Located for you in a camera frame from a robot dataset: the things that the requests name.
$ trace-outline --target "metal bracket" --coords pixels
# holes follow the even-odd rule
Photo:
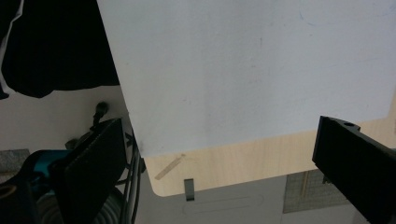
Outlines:
[[[184,190],[186,194],[186,201],[194,201],[195,200],[195,190],[194,190],[194,179],[185,179],[184,180]]]

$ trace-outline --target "white sheet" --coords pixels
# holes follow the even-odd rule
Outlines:
[[[98,3],[144,157],[389,112],[393,0]]]

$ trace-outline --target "gray surface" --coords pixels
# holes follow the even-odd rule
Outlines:
[[[304,189],[305,172],[288,175],[285,190],[284,213],[319,209],[350,203],[332,184],[323,184],[320,170],[307,172]]]
[[[28,149],[0,151],[0,183],[6,182],[14,176],[29,155]]]
[[[159,197],[143,175],[136,223],[152,224],[241,224],[280,223],[286,177],[195,192],[195,201],[185,195]]]

